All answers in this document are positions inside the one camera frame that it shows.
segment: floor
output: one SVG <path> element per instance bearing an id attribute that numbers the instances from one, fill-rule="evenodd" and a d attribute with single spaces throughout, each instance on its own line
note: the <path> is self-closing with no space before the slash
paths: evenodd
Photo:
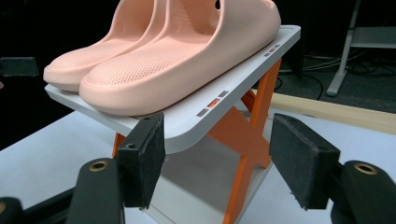
<path id="1" fill-rule="evenodd" d="M 276 93 L 396 113 L 396 60 L 392 50 L 355 49 L 347 74 L 334 97 L 326 95 L 339 66 L 339 58 L 307 55 L 304 69 L 295 73 L 282 63 Z"/>

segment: white table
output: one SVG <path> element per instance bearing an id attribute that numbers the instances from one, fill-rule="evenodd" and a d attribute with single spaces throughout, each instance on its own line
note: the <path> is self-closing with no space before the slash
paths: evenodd
<path id="1" fill-rule="evenodd" d="M 367 161 L 379 166 L 393 180 L 396 180 L 394 162 L 396 135 L 271 109 L 264 133 L 268 139 L 274 113 L 293 116 L 326 138 L 342 150 L 341 163 L 350 160 Z M 111 157 L 114 133 L 107 126 L 79 112 L 73 112 L 5 148 L 0 151 L 0 197 L 17 197 L 21 199 L 23 207 L 28 208 L 74 187 L 80 166 L 90 160 Z M 210 153 L 216 157 L 213 161 L 201 161 L 199 156 L 203 153 Z M 183 189 L 182 194 L 190 197 L 200 196 L 201 200 L 209 201 L 211 199 L 205 195 L 207 183 L 200 183 L 195 177 L 201 173 L 212 172 L 215 178 L 223 180 L 215 186 L 213 191 L 221 193 L 227 190 L 226 183 L 230 181 L 229 174 L 227 174 L 231 167 L 229 162 L 235 162 L 235 154 L 216 141 L 204 137 L 189 150 L 169 156 L 163 166 L 165 181 L 178 183 Z M 189 163 L 189 169 L 177 168 L 185 162 Z M 156 194 L 159 194 L 161 190 L 157 188 Z M 178 204 L 173 213 L 182 213 L 184 209 L 187 209 L 186 205 L 177 199 L 172 199 L 169 203 Z M 331 206 L 332 203 L 329 203 L 327 210 L 305 211 L 301 209 L 290 195 L 286 182 L 275 166 L 272 166 L 241 216 L 240 223 L 330 224 Z M 215 204 L 208 208 L 208 210 L 216 209 Z M 199 207 L 192 208 L 192 211 L 200 212 Z M 147 212 L 137 209 L 127 209 L 126 218 L 127 223 L 131 224 L 161 223 L 148 216 Z M 205 215 L 198 221 L 207 223 L 206 218 L 208 217 Z"/>

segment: folding stand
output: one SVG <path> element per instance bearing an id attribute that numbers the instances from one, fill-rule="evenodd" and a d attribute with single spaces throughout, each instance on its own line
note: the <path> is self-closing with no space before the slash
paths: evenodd
<path id="1" fill-rule="evenodd" d="M 281 26 L 276 39 L 266 48 L 189 97 L 165 108 L 165 150 L 169 161 L 163 167 L 147 210 L 157 221 L 237 222 L 266 175 L 262 168 L 270 163 L 269 143 L 262 133 L 280 59 L 299 38 L 300 27 Z M 254 94 L 250 88 L 258 80 L 259 88 Z M 115 148 L 139 120 L 101 113 L 74 93 L 60 91 L 51 85 L 46 91 L 59 103 L 115 130 Z M 251 112 L 250 120 L 235 107 L 239 100 Z M 230 154 L 228 149 L 196 147 L 195 144 L 205 136 L 237 154 Z M 231 166 L 235 161 L 236 171 Z M 208 186 L 219 182 L 224 185 Z"/>
<path id="2" fill-rule="evenodd" d="M 340 66 L 332 79 L 326 94 L 329 96 L 337 95 L 344 77 L 347 74 L 347 60 L 350 48 L 377 48 L 377 49 L 396 49 L 396 27 L 355 27 L 358 18 L 361 0 L 356 0 L 352 12 L 352 19 L 346 34 L 346 42 L 341 57 Z"/>

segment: black cable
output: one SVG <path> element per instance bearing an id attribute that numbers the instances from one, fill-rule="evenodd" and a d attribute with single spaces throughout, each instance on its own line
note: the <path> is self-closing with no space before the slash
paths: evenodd
<path id="1" fill-rule="evenodd" d="M 312 79 L 314 79 L 318 84 L 319 84 L 319 86 L 320 86 L 320 93 L 319 93 L 319 95 L 318 95 L 318 97 L 315 99 L 315 100 L 320 100 L 320 97 L 323 95 L 323 91 L 324 91 L 324 87 L 323 87 L 323 83 L 319 80 L 319 79 L 317 79 L 316 77 L 312 77 L 312 76 L 309 76 L 309 75 L 302 75 L 302 74 L 299 74 L 299 75 L 296 75 L 296 74 L 279 74 L 280 76 L 297 76 L 297 77 L 309 77 L 309 78 L 312 78 Z"/>
<path id="2" fill-rule="evenodd" d="M 369 51 L 368 49 L 366 49 L 365 51 L 358 53 L 357 55 L 352 56 L 355 52 L 359 51 L 358 49 L 352 51 L 351 53 L 348 54 L 348 58 L 347 58 L 347 62 L 354 60 L 358 57 L 360 57 L 361 55 L 367 53 L 367 51 Z M 336 58 L 335 60 L 331 61 L 331 62 L 327 62 L 327 63 L 320 63 L 317 65 L 312 65 L 312 66 L 308 66 L 303 68 L 303 71 L 314 71 L 314 70 L 320 70 L 323 68 L 329 68 L 329 67 L 334 67 L 334 66 L 339 66 L 341 62 L 341 58 Z"/>
<path id="3" fill-rule="evenodd" d="M 276 91 L 283 85 L 283 81 L 279 77 L 276 78 L 276 81 L 279 81 L 279 85 L 275 86 L 274 91 Z"/>
<path id="4" fill-rule="evenodd" d="M 379 68 L 388 70 L 389 73 L 373 74 Z M 363 63 L 355 63 L 352 65 L 352 67 L 348 68 L 347 71 L 349 74 L 357 77 L 395 77 L 396 76 L 396 72 L 393 69 L 384 65 L 380 65 L 378 63 L 373 63 L 370 65 L 365 65 Z"/>

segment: textured footbed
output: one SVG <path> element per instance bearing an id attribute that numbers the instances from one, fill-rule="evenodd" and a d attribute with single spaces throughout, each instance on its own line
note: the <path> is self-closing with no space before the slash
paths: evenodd
<path id="1" fill-rule="evenodd" d="M 174 104 L 272 41 L 271 0 L 169 0 L 162 32 L 144 47 L 99 64 L 79 94 L 109 114 L 137 116 Z"/>
<path id="2" fill-rule="evenodd" d="M 107 35 L 53 60 L 44 69 L 44 80 L 65 91 L 78 91 L 81 79 L 97 64 L 152 40 L 163 28 L 164 7 L 161 0 L 121 0 Z"/>

